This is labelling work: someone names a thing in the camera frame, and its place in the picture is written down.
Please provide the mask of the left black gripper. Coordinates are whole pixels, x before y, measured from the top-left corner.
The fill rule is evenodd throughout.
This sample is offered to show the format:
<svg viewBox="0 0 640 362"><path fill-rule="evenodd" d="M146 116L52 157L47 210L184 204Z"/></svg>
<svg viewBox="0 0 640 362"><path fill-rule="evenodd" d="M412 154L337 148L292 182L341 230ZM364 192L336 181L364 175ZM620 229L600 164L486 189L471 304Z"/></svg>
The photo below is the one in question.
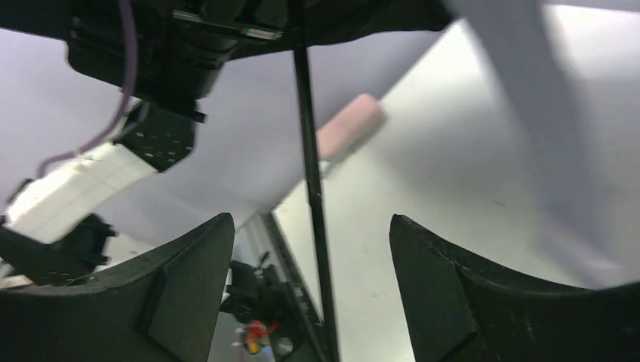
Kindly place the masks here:
<svg viewBox="0 0 640 362"><path fill-rule="evenodd" d="M77 72L124 87L137 71L133 95L163 103L206 97L251 22L249 10L71 10L67 60Z"/></svg>

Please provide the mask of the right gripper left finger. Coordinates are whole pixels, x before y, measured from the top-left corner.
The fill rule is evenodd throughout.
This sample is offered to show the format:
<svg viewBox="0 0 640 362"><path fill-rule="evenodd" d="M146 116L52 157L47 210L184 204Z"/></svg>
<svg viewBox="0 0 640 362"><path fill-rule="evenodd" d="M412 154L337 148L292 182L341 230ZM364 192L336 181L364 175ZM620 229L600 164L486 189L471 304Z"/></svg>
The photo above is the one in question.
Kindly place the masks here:
<svg viewBox="0 0 640 362"><path fill-rule="evenodd" d="M1 256L32 286L1 293L3 361L205 361L234 244L221 213L95 274L8 229Z"/></svg>

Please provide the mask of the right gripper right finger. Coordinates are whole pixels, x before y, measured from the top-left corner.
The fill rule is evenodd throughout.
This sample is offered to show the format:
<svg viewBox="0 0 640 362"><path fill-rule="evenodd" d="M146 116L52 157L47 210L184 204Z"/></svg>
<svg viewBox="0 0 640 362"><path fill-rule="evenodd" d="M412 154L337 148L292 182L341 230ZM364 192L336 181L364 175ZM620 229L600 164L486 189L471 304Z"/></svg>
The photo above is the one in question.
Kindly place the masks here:
<svg viewBox="0 0 640 362"><path fill-rule="evenodd" d="M637 361L639 285L512 270L394 215L389 244L418 361Z"/></svg>

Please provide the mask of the purple umbrella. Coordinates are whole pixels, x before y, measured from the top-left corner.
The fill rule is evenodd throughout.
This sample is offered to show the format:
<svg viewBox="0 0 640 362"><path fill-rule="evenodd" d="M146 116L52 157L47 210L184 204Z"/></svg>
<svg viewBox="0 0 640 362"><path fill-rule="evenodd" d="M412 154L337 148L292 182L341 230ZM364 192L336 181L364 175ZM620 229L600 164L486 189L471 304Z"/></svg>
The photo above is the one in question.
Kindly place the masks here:
<svg viewBox="0 0 640 362"><path fill-rule="evenodd" d="M382 127L318 157L313 13L249 10L242 44L294 52L306 190L275 220L323 323L327 361L418 361L389 244L394 215L545 281L639 285L639 16L452 1L454 21L378 103Z"/></svg>

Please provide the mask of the pink zippered umbrella case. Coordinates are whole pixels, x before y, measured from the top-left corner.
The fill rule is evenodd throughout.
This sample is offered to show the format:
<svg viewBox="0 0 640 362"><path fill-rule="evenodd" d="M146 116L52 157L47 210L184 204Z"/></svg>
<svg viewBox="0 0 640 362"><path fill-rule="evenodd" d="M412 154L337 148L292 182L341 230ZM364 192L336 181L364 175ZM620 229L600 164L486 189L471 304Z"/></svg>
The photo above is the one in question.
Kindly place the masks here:
<svg viewBox="0 0 640 362"><path fill-rule="evenodd" d="M342 158L375 134L385 120L386 114L376 98L358 95L317 131L319 160L331 162Z"/></svg>

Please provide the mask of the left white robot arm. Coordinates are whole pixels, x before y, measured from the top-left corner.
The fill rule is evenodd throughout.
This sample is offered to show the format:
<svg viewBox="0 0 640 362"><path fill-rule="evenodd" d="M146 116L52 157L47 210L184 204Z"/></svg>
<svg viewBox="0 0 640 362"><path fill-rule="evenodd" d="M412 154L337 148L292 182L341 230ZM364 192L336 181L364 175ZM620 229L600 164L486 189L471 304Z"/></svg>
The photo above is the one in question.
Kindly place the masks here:
<svg viewBox="0 0 640 362"><path fill-rule="evenodd" d="M104 265L112 235L94 214L113 195L163 173L194 149L198 101L248 29L206 20L189 2L38 2L32 33L63 39L77 72L118 85L107 129L44 160L9 201L1 225L1 280L58 285Z"/></svg>

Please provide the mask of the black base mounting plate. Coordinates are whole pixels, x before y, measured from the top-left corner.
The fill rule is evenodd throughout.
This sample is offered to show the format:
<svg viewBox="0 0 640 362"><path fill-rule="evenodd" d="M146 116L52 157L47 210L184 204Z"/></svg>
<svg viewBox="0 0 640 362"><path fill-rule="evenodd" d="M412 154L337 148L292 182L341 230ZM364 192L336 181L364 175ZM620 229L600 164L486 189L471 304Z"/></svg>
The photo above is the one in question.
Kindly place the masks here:
<svg viewBox="0 0 640 362"><path fill-rule="evenodd" d="M235 235L220 310L239 323L239 361L327 361L323 323L271 213L253 215Z"/></svg>

